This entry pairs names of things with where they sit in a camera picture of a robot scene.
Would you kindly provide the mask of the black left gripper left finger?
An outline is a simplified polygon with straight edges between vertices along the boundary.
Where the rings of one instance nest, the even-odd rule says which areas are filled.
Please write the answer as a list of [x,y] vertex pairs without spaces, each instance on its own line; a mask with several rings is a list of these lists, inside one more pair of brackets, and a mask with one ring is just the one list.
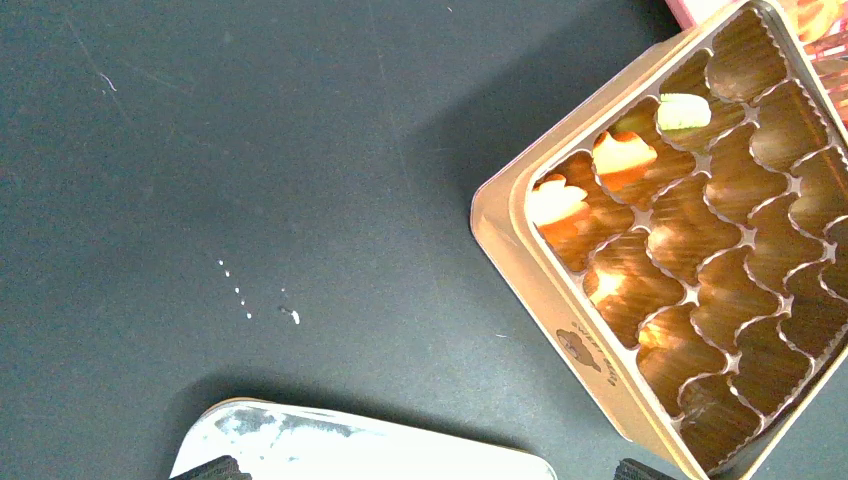
[[238,460],[224,455],[198,465],[173,477],[173,480],[251,480],[252,475],[242,472]]

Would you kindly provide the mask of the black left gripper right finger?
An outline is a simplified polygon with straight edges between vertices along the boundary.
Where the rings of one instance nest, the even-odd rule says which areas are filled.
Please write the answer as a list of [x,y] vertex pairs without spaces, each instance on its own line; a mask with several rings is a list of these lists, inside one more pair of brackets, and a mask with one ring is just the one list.
[[616,467],[614,480],[675,480],[675,478],[637,460],[625,458]]

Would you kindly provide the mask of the gold cookie tin box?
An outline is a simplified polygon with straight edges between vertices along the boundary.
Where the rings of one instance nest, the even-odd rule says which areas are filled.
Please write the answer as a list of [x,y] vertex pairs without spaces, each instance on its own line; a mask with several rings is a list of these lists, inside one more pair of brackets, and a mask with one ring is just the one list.
[[[625,439],[693,479],[749,479],[847,357],[847,133],[776,135],[739,105],[661,130],[660,88],[701,42],[689,30],[486,181],[470,224]],[[593,165],[604,131],[658,154],[619,191]],[[526,213],[554,173],[590,208],[559,245]]]

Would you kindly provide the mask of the orange flower cookie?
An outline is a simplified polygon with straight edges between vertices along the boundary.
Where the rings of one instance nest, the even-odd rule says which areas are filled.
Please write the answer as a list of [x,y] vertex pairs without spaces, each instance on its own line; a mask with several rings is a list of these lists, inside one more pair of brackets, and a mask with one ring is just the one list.
[[564,175],[550,174],[529,192],[526,213],[548,243],[563,244],[579,233],[577,223],[589,216],[587,197],[583,188],[568,185]]
[[642,179],[657,157],[654,147],[630,131],[604,131],[592,148],[595,172],[610,191],[619,191]]

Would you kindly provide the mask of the green round macaron cookie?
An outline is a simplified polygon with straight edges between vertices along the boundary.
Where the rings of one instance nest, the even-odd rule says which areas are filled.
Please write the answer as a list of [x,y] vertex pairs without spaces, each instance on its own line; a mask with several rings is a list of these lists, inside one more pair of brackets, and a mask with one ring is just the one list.
[[709,102],[687,93],[661,94],[656,122],[663,131],[706,127],[712,119]]

